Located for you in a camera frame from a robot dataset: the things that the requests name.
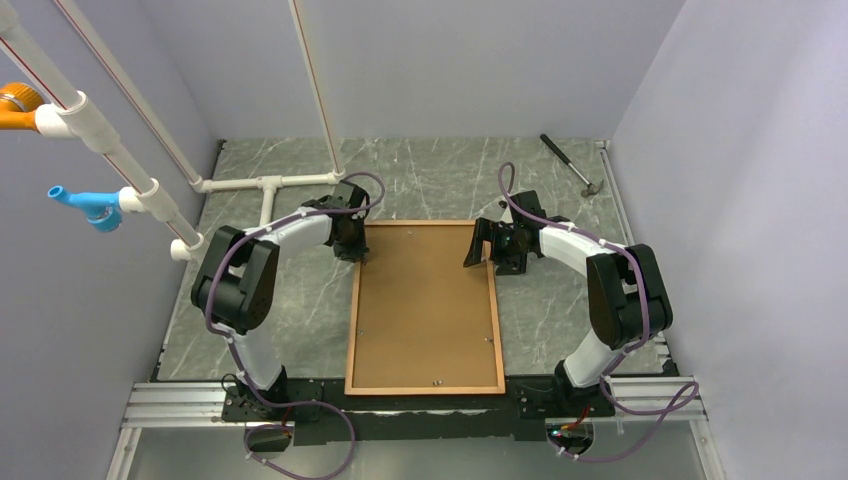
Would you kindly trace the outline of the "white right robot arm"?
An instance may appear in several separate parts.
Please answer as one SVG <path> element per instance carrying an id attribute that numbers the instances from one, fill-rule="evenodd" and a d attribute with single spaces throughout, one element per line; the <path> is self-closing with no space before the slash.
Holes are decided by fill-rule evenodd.
<path id="1" fill-rule="evenodd" d="M 519 275 L 530 254 L 550 258 L 581 274 L 587 285 L 590 331 L 556 370 L 551 388 L 557 411 L 574 415 L 590 399 L 589 387 L 610 374 L 616 360 L 668 329 L 673 312 L 656 255 L 645 244 L 610 242 L 562 216 L 549 216 L 535 191 L 505 200 L 501 220 L 478 218 L 464 260 L 485 260 L 498 275 Z"/>

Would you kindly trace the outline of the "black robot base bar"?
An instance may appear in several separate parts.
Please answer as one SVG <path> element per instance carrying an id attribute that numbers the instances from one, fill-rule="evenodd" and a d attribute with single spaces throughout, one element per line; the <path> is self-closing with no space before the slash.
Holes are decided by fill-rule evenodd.
<path id="1" fill-rule="evenodd" d="M 501 394 L 348 395 L 341 379 L 291 378 L 292 407 L 269 407 L 243 384 L 226 386 L 220 418 L 228 424 L 285 424 L 297 446 L 329 442 L 506 437 L 543 441 L 548 427 L 610 419 L 596 388 L 566 398 L 562 372 L 509 375 Z"/>

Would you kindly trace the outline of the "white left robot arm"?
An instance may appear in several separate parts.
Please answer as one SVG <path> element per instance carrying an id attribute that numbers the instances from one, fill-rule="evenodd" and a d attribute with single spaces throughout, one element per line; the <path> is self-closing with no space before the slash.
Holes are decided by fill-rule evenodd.
<path id="1" fill-rule="evenodd" d="M 370 201 L 365 189 L 342 180 L 331 194 L 278 220 L 249 230 L 223 226 L 214 233 L 191 302 L 203 313 L 207 330 L 227 343 L 237 380 L 252 388 L 248 407 L 261 419 L 279 417 L 288 402 L 285 368 L 262 330 L 280 262 L 319 245 L 332 248 L 340 260 L 363 260 Z"/>

